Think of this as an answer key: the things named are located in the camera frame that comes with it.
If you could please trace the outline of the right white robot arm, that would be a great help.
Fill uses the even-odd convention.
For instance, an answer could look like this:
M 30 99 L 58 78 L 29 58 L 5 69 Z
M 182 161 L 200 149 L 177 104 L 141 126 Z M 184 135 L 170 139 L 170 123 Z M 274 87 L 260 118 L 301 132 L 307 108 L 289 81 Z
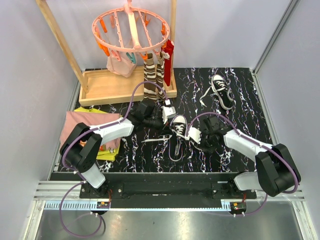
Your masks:
M 248 190 L 263 191 L 270 197 L 297 191 L 301 175 L 284 144 L 268 144 L 248 136 L 231 122 L 224 124 L 217 115 L 203 120 L 204 128 L 191 128 L 189 137 L 202 151 L 212 152 L 218 146 L 235 150 L 253 161 L 255 171 L 243 172 L 227 185 L 228 195 L 239 198 Z

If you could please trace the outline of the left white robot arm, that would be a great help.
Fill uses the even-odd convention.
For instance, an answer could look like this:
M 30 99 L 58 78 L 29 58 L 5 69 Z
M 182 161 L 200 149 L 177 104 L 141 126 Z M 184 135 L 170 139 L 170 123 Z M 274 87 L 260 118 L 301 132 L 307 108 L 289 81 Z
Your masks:
M 96 159 L 103 144 L 130 136 L 144 127 L 162 129 L 164 117 L 153 118 L 155 104 L 149 100 L 140 102 L 137 108 L 128 110 L 126 115 L 114 121 L 88 126 L 83 122 L 75 125 L 60 148 L 62 163 L 76 171 L 82 180 L 90 184 L 90 192 L 97 198 L 108 193 L 106 177 L 99 170 Z

